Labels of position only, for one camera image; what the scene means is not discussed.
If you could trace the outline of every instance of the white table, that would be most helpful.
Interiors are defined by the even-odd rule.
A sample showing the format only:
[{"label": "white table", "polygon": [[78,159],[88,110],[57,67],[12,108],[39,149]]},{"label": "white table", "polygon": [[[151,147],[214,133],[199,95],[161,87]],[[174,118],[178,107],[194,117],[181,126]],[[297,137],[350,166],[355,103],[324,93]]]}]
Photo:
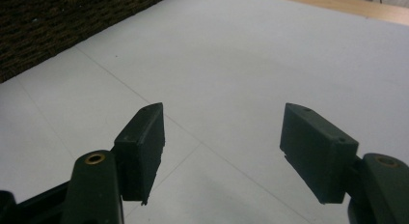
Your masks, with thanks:
[{"label": "white table", "polygon": [[279,149],[286,102],[409,162],[409,28],[287,0],[166,0],[0,85],[0,188],[69,180],[162,101],[167,142],[126,223],[348,223]]}]

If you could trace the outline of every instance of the wooden strip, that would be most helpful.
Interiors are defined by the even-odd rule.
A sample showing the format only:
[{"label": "wooden strip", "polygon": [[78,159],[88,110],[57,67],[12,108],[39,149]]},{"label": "wooden strip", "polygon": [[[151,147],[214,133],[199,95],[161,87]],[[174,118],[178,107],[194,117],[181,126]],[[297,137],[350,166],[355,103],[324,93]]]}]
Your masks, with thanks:
[{"label": "wooden strip", "polygon": [[293,0],[320,8],[409,25],[409,9],[363,0]]}]

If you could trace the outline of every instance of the wicker basket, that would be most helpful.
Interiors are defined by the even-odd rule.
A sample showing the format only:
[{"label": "wicker basket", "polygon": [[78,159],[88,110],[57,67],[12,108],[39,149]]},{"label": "wicker basket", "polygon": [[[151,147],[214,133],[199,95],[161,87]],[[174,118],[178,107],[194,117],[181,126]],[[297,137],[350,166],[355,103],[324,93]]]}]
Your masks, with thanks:
[{"label": "wicker basket", "polygon": [[0,83],[161,0],[0,0]]}]

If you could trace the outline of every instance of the white tabletop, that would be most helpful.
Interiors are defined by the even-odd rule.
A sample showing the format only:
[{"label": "white tabletop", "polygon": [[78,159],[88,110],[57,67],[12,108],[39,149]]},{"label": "white tabletop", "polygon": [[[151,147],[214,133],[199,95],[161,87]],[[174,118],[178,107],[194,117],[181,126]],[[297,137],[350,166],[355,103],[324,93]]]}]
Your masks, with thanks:
[{"label": "white tabletop", "polygon": [[165,0],[0,85],[0,189],[69,180],[141,107],[167,142],[126,223],[348,223],[279,149],[286,102],[409,162],[409,27],[287,0]]}]

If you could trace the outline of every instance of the woven basket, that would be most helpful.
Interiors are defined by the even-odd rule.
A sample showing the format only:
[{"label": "woven basket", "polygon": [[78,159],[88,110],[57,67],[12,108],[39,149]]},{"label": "woven basket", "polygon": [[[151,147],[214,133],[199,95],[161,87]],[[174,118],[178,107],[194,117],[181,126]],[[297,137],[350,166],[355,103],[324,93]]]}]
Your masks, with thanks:
[{"label": "woven basket", "polygon": [[0,83],[161,0],[0,0]]}]

